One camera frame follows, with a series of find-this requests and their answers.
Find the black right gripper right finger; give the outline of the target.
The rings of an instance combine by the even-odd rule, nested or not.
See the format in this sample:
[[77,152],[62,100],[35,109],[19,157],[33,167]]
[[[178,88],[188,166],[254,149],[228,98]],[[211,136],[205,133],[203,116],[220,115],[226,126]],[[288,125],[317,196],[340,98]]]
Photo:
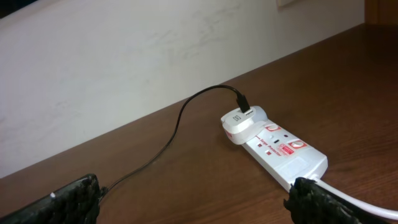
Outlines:
[[303,177],[290,186],[284,207],[295,224],[389,224]]

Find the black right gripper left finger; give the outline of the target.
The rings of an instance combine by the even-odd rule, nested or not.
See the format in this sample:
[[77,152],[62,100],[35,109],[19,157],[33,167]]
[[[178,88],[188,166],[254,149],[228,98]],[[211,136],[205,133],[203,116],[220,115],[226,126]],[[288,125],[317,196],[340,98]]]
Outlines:
[[2,224],[96,224],[100,213],[100,187],[94,174],[51,192],[1,218]]

